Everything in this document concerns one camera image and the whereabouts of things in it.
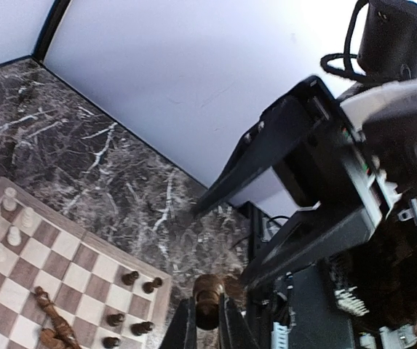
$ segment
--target dark brown pawn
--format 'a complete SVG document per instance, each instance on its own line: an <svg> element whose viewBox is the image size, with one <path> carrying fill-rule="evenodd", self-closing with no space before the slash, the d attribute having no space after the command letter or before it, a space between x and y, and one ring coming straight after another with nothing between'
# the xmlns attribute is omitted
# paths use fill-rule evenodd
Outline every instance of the dark brown pawn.
<svg viewBox="0 0 417 349"><path fill-rule="evenodd" d="M106 316L106 322L111 327L119 326L124 322L124 314L118 313L118 314L111 314Z"/></svg>
<svg viewBox="0 0 417 349"><path fill-rule="evenodd" d="M155 289L158 289L163 285L161 278L155 278L152 282L146 282L142 285L142 290L145 293L152 293Z"/></svg>
<svg viewBox="0 0 417 349"><path fill-rule="evenodd" d="M121 345L121 340L116 337L105 337L103 338L103 347L106 349L112 349L119 347Z"/></svg>
<svg viewBox="0 0 417 349"><path fill-rule="evenodd" d="M140 322L139 324L130 325L130 331L135 336L141 336L142 334L149 333L153 331L154 328L155 328L155 324L150 321Z"/></svg>
<svg viewBox="0 0 417 349"><path fill-rule="evenodd" d="M131 273L124 274L121 280L124 285L132 286L135 283L135 280L137 280L139 277L140 274L138 273L138 271L134 270Z"/></svg>

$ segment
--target marble table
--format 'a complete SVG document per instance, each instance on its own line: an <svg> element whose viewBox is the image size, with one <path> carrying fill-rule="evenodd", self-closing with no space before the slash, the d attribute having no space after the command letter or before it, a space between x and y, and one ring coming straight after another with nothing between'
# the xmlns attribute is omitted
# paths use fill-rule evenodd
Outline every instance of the marble table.
<svg viewBox="0 0 417 349"><path fill-rule="evenodd" d="M0 68L0 176L174 278L171 319L203 273L238 276L247 220L32 60ZM202 336L209 348L213 336Z"/></svg>

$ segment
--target chessboard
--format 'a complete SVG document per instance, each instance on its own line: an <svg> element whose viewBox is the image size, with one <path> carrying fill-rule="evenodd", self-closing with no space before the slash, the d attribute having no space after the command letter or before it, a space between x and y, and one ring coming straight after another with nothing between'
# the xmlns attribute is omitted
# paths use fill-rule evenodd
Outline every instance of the chessboard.
<svg viewBox="0 0 417 349"><path fill-rule="evenodd" d="M15 190L14 198L8 188ZM6 193L15 200L13 210L4 203ZM20 235L17 246L7 238L13 226ZM144 349L149 334L134 335L131 326L146 321L156 328L164 326L169 275L86 231L4 177L0 177L0 244L0 349L46 348L39 333L52 325L37 305L36 286L48 292L84 349L103 348L106 337L119 338L122 349ZM122 276L133 271L140 276L127 286ZM156 278L162 285L144 292L144 284ZM117 313L124 320L109 326L108 315Z"/></svg>

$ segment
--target brown chess piece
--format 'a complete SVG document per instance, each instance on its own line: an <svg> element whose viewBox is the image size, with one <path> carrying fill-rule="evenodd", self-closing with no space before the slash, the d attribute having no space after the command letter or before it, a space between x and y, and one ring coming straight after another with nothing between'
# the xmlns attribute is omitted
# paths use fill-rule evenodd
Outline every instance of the brown chess piece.
<svg viewBox="0 0 417 349"><path fill-rule="evenodd" d="M124 322L124 314L117 313L106 316L106 322L111 327L119 326Z"/></svg>
<svg viewBox="0 0 417 349"><path fill-rule="evenodd" d="M63 317L59 316L48 293L40 286L35 288L35 299L39 307L51 318L51 322L55 328L54 338L62 340L67 349L69 347L70 349L81 349L72 327L69 326Z"/></svg>
<svg viewBox="0 0 417 349"><path fill-rule="evenodd" d="M103 338L103 347L106 349L112 349L121 345L121 340L116 337L105 337Z"/></svg>
<svg viewBox="0 0 417 349"><path fill-rule="evenodd" d="M135 336L141 336L142 334L149 333L153 331L155 328L155 324L150 321L140 322L139 324L130 325L130 331Z"/></svg>
<svg viewBox="0 0 417 349"><path fill-rule="evenodd" d="M155 289L163 286L163 280L161 278L155 278L152 282L146 282L142 285L142 290L145 293L152 293Z"/></svg>
<svg viewBox="0 0 417 349"><path fill-rule="evenodd" d="M124 274L121 277L121 280L124 285L132 286L135 283L135 280L137 280L139 277L140 274L138 273L138 271L134 270L133 272Z"/></svg>
<svg viewBox="0 0 417 349"><path fill-rule="evenodd" d="M199 276L194 282L195 323L200 329L210 331L219 325L219 301L224 293L223 280L213 274Z"/></svg>

